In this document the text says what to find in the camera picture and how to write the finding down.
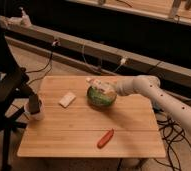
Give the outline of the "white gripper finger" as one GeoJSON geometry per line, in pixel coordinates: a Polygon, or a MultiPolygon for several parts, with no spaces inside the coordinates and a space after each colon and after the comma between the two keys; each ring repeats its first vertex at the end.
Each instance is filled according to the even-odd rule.
{"type": "Polygon", "coordinates": [[[94,87],[94,86],[92,86],[92,88],[93,88],[94,90],[98,91],[98,92],[104,93],[104,89],[103,89],[103,88],[94,87]]]}
{"type": "Polygon", "coordinates": [[[87,78],[86,78],[86,81],[87,81],[89,84],[100,84],[100,83],[101,83],[100,80],[94,79],[94,78],[90,78],[90,77],[87,77],[87,78]]]}

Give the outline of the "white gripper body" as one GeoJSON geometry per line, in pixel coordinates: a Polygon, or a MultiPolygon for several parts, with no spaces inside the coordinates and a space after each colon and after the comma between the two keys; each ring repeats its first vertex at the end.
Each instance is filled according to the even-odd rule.
{"type": "Polygon", "coordinates": [[[97,85],[97,89],[102,92],[104,95],[107,96],[116,96],[116,92],[113,86],[108,82],[100,82],[97,85]]]}

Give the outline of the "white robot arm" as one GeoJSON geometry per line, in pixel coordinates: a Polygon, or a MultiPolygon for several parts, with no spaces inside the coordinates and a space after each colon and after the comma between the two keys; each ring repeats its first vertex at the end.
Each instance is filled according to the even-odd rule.
{"type": "Polygon", "coordinates": [[[152,75],[131,76],[115,83],[88,77],[86,81],[104,93],[115,91],[120,96],[140,94],[155,102],[191,135],[191,107],[160,88],[160,80],[152,75]]]}

